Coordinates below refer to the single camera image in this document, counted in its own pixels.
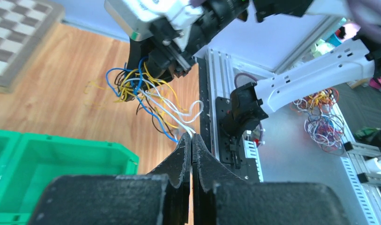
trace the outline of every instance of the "dark floor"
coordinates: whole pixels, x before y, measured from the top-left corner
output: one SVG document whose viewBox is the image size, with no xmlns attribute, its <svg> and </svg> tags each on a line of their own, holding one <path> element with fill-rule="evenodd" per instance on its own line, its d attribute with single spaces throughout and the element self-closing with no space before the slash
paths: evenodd
<svg viewBox="0 0 381 225">
<path fill-rule="evenodd" d="M 381 92 L 347 84 L 335 87 L 339 91 L 338 105 L 352 133 L 362 127 L 381 128 Z"/>
</svg>

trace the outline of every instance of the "green plastic container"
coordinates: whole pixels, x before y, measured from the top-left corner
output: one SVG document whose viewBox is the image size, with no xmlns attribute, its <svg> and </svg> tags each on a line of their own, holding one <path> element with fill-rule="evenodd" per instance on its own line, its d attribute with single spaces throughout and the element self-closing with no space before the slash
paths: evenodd
<svg viewBox="0 0 381 225">
<path fill-rule="evenodd" d="M 139 158 L 120 144 L 23 134 L 0 180 L 0 223 L 26 223 L 44 188 L 70 174 L 136 174 Z"/>
<path fill-rule="evenodd" d="M 0 179 L 20 136 L 21 134 L 17 132 L 0 130 Z"/>
</svg>

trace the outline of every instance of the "chessboard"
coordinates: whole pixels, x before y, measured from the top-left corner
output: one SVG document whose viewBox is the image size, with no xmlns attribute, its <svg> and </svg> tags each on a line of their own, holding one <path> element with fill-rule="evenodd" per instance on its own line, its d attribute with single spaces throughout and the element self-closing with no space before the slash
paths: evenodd
<svg viewBox="0 0 381 225">
<path fill-rule="evenodd" d="M 47 0 L 0 0 L 0 92 L 13 91 L 63 16 Z"/>
</svg>

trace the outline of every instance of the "wooden table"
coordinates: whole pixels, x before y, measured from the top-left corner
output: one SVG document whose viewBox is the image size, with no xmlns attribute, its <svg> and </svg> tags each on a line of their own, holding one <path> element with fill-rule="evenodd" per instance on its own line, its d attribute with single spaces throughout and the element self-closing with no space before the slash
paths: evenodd
<svg viewBox="0 0 381 225">
<path fill-rule="evenodd" d="M 121 143 L 139 156 L 148 173 L 174 149 L 137 101 L 114 103 L 105 73 L 128 60 L 129 44 L 59 24 L 12 94 L 0 94 L 0 129 Z M 198 68 L 171 82 L 186 108 L 199 98 Z M 192 126 L 199 129 L 199 120 Z"/>
</svg>

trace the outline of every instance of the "bolt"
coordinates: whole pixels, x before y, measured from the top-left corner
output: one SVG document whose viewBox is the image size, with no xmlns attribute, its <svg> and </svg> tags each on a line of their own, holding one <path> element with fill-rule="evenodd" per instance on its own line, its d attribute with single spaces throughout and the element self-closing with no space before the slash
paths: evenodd
<svg viewBox="0 0 381 225">
<path fill-rule="evenodd" d="M 169 40 L 163 40 L 163 45 L 168 46 L 171 44 L 171 41 Z"/>
</svg>

